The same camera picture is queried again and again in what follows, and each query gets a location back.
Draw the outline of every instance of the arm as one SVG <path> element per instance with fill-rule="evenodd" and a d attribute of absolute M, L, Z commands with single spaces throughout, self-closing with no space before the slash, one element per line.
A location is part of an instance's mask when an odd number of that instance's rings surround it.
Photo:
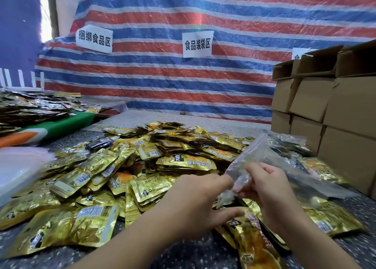
<path fill-rule="evenodd" d="M 305 269 L 360 268 L 303 211 L 281 169 L 265 163 L 245 168 L 252 182 L 236 192 L 258 203 L 266 225 L 283 238 Z"/>
<path fill-rule="evenodd" d="M 181 176 L 154 208 L 70 269 L 147 268 L 174 242 L 200 237 L 242 216 L 236 208 L 212 209 L 217 196 L 232 186 L 228 175 Z"/>

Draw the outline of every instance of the red white and blue tarp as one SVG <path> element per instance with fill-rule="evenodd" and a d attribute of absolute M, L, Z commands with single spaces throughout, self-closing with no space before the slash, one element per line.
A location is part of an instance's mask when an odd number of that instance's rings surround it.
<path fill-rule="evenodd" d="M 114 31 L 113 54 L 76 47 L 87 24 Z M 214 30 L 212 56 L 183 58 L 182 33 L 204 30 Z M 47 89 L 270 123 L 273 65 L 293 48 L 376 38 L 376 0 L 80 0 L 71 32 L 40 53 Z"/>

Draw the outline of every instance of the person's right hand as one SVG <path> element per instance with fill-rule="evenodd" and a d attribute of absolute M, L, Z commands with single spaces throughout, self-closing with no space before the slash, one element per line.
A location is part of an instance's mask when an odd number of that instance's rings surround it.
<path fill-rule="evenodd" d="M 294 221 L 307 219 L 282 169 L 265 163 L 250 163 L 244 168 L 252 176 L 252 181 L 233 191 L 239 198 L 257 202 L 266 225 L 272 231 L 281 234 Z"/>

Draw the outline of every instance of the blue stripe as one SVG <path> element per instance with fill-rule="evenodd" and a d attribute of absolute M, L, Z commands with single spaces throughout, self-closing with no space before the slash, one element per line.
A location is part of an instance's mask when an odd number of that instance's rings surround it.
<path fill-rule="evenodd" d="M 349 22 L 375 22 L 376 20 L 376 13 L 368 11 L 346 11 L 345 8 L 345 11 L 311 11 L 279 7 L 226 5 L 204 0 L 84 0 L 79 3 L 77 13 L 85 12 L 91 5 L 98 5 L 106 8 L 123 8 L 127 6 L 176 8 L 188 6 L 217 13 L 242 16 L 282 17 L 305 20 L 340 20 Z"/>
<path fill-rule="evenodd" d="M 240 68 L 240 69 L 256 69 L 263 71 L 273 71 L 272 64 L 263 64 L 251 61 L 229 60 L 229 59 L 214 59 L 214 58 L 183 58 L 170 56 L 149 56 L 149 55 L 102 55 L 96 53 L 82 53 L 77 54 L 73 52 L 54 50 L 47 53 L 48 56 L 59 58 L 69 58 L 71 60 L 88 60 L 110 63 L 151 63 L 151 64 L 175 64 L 183 66 L 215 66 L 225 68 Z"/>
<path fill-rule="evenodd" d="M 139 102 L 131 101 L 127 103 L 128 108 L 150 109 L 150 110 L 173 110 L 186 111 L 193 113 L 212 113 L 238 116 L 258 116 L 271 117 L 271 110 L 253 109 L 253 108 L 232 108 L 232 107 L 215 107 L 205 105 L 186 105 L 174 103 L 156 103 L 156 102 Z"/>
<path fill-rule="evenodd" d="M 46 78 L 74 84 L 98 85 L 98 88 L 101 88 L 101 86 L 134 86 L 151 88 L 172 88 L 176 90 L 220 91 L 228 92 L 228 95 L 231 95 L 231 92 L 254 93 L 271 96 L 274 94 L 274 87 L 256 86 L 248 84 L 226 84 L 200 81 L 179 81 L 139 78 L 91 77 L 51 71 L 43 72 Z M 36 70 L 36 76 L 40 77 L 40 70 Z M 189 96 L 189 94 L 182 93 L 182 96 Z"/>
<path fill-rule="evenodd" d="M 114 31 L 114 39 L 173 39 L 182 40 L 182 32 L 195 32 L 195 29 L 164 29 L 164 28 L 123 28 L 112 29 Z M 257 37 L 251 35 L 232 34 L 224 31 L 214 32 L 214 40 L 240 43 L 249 46 L 262 46 L 269 48 L 315 48 L 322 49 L 330 46 L 345 44 L 355 45 L 360 42 L 351 41 L 335 41 L 335 40 L 314 40 L 312 39 L 282 39 L 277 37 Z"/>

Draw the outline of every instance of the dark speckled tabletop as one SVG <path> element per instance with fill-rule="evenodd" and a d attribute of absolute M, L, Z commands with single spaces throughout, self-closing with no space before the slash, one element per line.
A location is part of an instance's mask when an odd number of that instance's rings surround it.
<path fill-rule="evenodd" d="M 77 131 L 52 143 L 43 145 L 55 149 L 71 146 L 85 141 L 101 133 L 91 131 Z M 352 199 L 336 200 L 337 204 L 349 210 L 368 229 L 366 233 L 354 233 L 341 238 L 336 242 L 355 260 L 362 268 L 376 268 L 376 202 L 366 196 Z M 2 256 L 16 235 L 27 223 L 0 232 L 0 256 Z M 118 221 L 114 234 L 124 229 L 124 222 Z M 91 252 L 90 248 L 61 247 L 47 249 L 24 258 L 13 258 L 0 261 L 0 269 L 50 269 L 66 268 Z M 293 254 L 283 254 L 290 268 L 302 268 Z M 150 266 L 152 269 L 240 269 L 238 253 L 231 248 L 217 232 L 210 232 L 201 239 L 183 241 L 168 248 L 161 256 L 157 257 Z"/>

